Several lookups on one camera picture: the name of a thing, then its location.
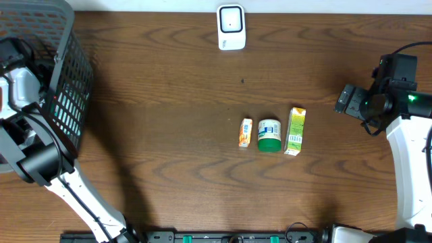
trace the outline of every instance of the white wall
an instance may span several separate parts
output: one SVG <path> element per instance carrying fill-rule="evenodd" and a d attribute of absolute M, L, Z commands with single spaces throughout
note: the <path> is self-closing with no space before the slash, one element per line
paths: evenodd
<path fill-rule="evenodd" d="M 249 13 L 432 14 L 432 0 L 66 0 L 75 10 L 215 12 L 239 3 Z"/>

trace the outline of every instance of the green lid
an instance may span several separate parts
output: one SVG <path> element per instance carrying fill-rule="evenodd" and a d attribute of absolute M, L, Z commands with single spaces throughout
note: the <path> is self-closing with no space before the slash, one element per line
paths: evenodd
<path fill-rule="evenodd" d="M 258 140 L 258 149 L 261 152 L 278 152 L 281 150 L 281 141 L 272 138 L 264 138 Z"/>

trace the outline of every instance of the green light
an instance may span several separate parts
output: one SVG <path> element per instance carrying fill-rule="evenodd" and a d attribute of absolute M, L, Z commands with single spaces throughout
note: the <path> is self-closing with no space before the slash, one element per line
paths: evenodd
<path fill-rule="evenodd" d="M 409 95 L 408 95 L 408 99 L 409 99 L 410 101 L 415 101 L 415 100 L 417 99 L 417 97 L 415 97 L 414 95 L 409 94 Z"/>

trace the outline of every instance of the wooden table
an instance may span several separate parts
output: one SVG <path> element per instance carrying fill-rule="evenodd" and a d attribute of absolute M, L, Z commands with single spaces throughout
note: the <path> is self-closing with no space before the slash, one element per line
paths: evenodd
<path fill-rule="evenodd" d="M 382 54 L 432 39 L 427 16 L 247 14 L 241 51 L 217 48 L 214 13 L 76 14 L 97 77 L 80 150 L 100 193 L 144 229 L 282 231 L 301 221 L 392 230 L 396 185 L 385 134 L 333 111 L 347 83 L 369 87 Z M 432 92 L 430 47 L 418 55 Z M 260 119 L 286 133 L 306 108 L 297 157 L 257 150 Z M 247 151 L 238 148 L 254 120 Z M 15 174 L 0 179 L 0 242 L 58 242 L 88 232 L 59 198 Z"/>

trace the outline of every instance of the gray plastic basket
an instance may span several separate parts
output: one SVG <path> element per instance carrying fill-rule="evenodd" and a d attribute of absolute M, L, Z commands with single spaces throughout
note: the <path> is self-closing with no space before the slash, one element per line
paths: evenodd
<path fill-rule="evenodd" d="M 72 31 L 64 0 L 0 0 L 0 39 L 24 39 L 55 67 L 43 110 L 78 149 L 93 83 L 92 68 Z"/>

